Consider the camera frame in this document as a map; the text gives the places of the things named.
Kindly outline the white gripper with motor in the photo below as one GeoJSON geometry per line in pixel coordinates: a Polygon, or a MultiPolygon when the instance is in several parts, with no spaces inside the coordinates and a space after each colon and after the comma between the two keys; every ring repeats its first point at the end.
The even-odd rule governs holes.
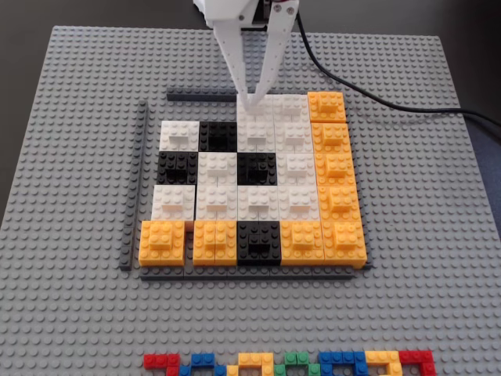
{"type": "Polygon", "coordinates": [[[213,27],[214,36],[218,41],[236,91],[240,95],[240,102],[245,109],[249,108],[249,99],[241,27],[244,29],[263,28],[268,24],[261,77],[250,98],[250,106],[254,107],[274,85],[298,8],[298,2],[274,2],[272,5],[270,0],[207,0],[204,2],[206,25],[213,27]]]}

